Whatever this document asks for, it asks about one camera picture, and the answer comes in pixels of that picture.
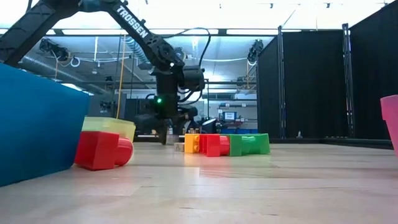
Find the small wooden block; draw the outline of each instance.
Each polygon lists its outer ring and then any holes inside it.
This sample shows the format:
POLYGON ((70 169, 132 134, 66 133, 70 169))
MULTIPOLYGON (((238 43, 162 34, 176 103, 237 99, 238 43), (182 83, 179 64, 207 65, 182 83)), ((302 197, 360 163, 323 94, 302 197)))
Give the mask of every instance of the small wooden block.
POLYGON ((174 143, 175 151, 176 152, 184 152, 184 143, 176 142, 174 143))

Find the pink container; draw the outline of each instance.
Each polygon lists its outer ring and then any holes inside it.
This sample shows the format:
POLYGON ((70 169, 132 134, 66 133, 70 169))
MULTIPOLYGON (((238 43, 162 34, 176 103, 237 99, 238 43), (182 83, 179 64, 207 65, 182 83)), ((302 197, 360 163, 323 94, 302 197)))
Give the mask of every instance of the pink container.
POLYGON ((380 101, 382 117, 387 123, 392 145, 398 157, 398 95, 387 96, 380 101))

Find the yellow plastic container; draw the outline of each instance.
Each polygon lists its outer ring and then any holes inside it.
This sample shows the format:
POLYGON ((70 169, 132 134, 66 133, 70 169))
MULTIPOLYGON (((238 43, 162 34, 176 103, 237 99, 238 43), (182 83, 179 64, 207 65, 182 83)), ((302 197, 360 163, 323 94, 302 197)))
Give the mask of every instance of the yellow plastic container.
POLYGON ((87 116, 83 123, 82 131, 106 131, 110 133, 118 133, 121 137, 128 138, 133 142, 136 125, 133 122, 121 119, 87 116))

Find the red block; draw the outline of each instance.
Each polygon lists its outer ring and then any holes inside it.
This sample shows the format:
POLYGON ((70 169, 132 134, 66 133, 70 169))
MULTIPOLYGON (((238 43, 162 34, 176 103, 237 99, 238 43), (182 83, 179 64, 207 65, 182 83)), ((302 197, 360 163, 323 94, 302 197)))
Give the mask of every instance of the red block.
POLYGON ((381 111, 398 157, 398 95, 381 98, 381 111))
POLYGON ((105 170, 125 165, 131 156, 132 143, 125 138, 119 139, 119 134, 82 131, 75 163, 89 170, 105 170))
POLYGON ((227 156, 229 154, 229 139, 219 134, 201 134, 200 152, 207 157, 227 156))

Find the black partition wall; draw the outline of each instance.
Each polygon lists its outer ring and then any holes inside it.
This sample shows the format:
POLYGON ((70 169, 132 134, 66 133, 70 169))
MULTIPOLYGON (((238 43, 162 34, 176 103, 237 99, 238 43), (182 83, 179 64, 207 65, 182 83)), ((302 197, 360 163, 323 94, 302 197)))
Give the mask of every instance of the black partition wall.
POLYGON ((398 1, 350 31, 355 137, 389 139, 380 98, 398 94, 398 1))
POLYGON ((286 137, 347 136, 343 31, 284 32, 286 137))
POLYGON ((275 37, 257 62, 257 123, 260 133, 280 138, 279 59, 275 37))

